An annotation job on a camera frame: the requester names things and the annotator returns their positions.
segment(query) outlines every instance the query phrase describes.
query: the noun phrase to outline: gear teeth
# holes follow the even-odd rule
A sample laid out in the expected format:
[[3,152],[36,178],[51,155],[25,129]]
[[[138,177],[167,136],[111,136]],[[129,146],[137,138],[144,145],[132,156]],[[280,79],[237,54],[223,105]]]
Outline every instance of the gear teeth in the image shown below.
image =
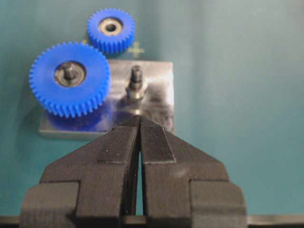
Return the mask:
[[[105,80],[102,86],[99,88],[99,91],[96,94],[92,94],[90,98],[88,98],[86,101],[82,103],[76,103],[76,104],[62,104],[62,103],[56,103],[53,102],[52,97],[45,97],[44,96],[44,89],[40,86],[40,84],[37,82],[37,77],[39,75],[36,75],[38,72],[36,70],[37,67],[40,67],[40,64],[44,61],[47,61],[48,56],[51,54],[54,49],[60,48],[61,50],[64,50],[66,46],[73,46],[75,50],[79,51],[85,51],[88,55],[92,53],[92,50],[97,53],[101,58],[101,66],[104,68],[104,76]],[[63,44],[57,44],[53,45],[51,48],[47,48],[46,51],[43,51],[41,55],[39,55],[34,63],[31,65],[31,69],[29,70],[29,86],[32,89],[32,92],[34,96],[40,101],[41,105],[44,109],[46,109],[48,112],[53,113],[54,115],[59,115],[60,117],[72,117],[75,118],[76,116],[81,117],[82,115],[87,115],[88,112],[93,112],[94,109],[97,109],[98,106],[102,104],[104,101],[104,98],[106,97],[107,93],[109,92],[108,84],[110,79],[110,69],[107,60],[105,57],[98,51],[98,49],[91,47],[89,45],[84,45],[82,43],[78,42],[69,42],[69,43],[63,43]]]
[[[100,21],[105,16],[104,13],[109,13],[109,11],[113,14],[113,17],[116,17],[120,19],[123,23],[128,23],[131,25],[130,31],[128,31],[128,34],[121,38],[119,41],[113,41],[112,37],[107,38],[99,38],[97,37],[96,33],[99,33],[100,31],[95,26],[96,20]],[[97,29],[98,31],[92,31],[91,27],[94,27],[94,29]],[[114,9],[114,8],[106,8],[101,9],[97,12],[95,12],[88,20],[87,23],[87,33],[89,36],[89,41],[91,44],[98,48],[100,51],[106,53],[106,54],[117,54],[124,52],[133,42],[134,42],[134,36],[135,36],[135,22],[133,18],[126,13],[125,11],[121,9]]]

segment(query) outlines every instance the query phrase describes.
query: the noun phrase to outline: small blue gear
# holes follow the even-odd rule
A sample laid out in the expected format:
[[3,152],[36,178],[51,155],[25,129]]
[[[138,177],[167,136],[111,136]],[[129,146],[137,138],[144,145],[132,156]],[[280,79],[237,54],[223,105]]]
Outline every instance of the small blue gear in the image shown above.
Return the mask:
[[[118,34],[106,35],[100,30],[100,23],[105,19],[115,19],[121,23]],[[87,23],[87,33],[91,44],[106,54],[124,52],[135,37],[135,22],[133,18],[120,9],[102,9],[94,13]]]
[[[85,69],[85,78],[74,87],[56,81],[55,72],[65,62]],[[54,115],[76,117],[97,109],[110,90],[110,68],[104,55],[84,44],[63,43],[47,49],[34,61],[29,74],[30,87],[41,105]]]

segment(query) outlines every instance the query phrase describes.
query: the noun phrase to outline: blue gear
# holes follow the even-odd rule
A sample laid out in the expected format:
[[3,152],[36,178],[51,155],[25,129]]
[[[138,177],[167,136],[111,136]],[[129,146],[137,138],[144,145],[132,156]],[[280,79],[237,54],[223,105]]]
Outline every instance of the blue gear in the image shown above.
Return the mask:
[[[120,34],[107,36],[100,32],[99,23],[106,18],[115,18],[122,22],[123,29]],[[134,42],[135,22],[128,13],[120,9],[102,9],[90,17],[87,33],[94,47],[106,54],[117,54],[124,52]]]
[[[75,87],[64,87],[54,79],[57,67],[67,61],[85,67],[85,79]],[[102,104],[110,90],[110,80],[109,64],[102,53],[71,42],[42,52],[29,74],[30,87],[41,105],[54,115],[73,118],[86,115]]]

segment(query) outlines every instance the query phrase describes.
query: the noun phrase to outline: plus sign marking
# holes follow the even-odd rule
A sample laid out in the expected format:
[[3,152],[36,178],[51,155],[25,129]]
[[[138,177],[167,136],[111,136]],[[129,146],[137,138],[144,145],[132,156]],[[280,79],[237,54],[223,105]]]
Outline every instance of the plus sign marking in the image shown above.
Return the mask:
[[133,53],[133,57],[138,58],[139,54],[144,53],[144,49],[139,48],[139,46],[140,46],[140,43],[138,41],[135,41],[133,43],[133,46],[128,48],[128,53]]

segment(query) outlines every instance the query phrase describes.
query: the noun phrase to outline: teal surface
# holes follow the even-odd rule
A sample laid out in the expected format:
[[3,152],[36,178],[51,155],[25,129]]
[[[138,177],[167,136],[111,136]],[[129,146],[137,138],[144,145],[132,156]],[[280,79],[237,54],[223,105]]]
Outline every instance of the teal surface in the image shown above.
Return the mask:
[[248,213],[303,213],[304,1],[1,0],[0,215],[19,214],[44,167],[86,143],[38,135],[28,72],[105,7],[134,17],[142,48],[116,58],[174,63],[175,133],[225,163]]

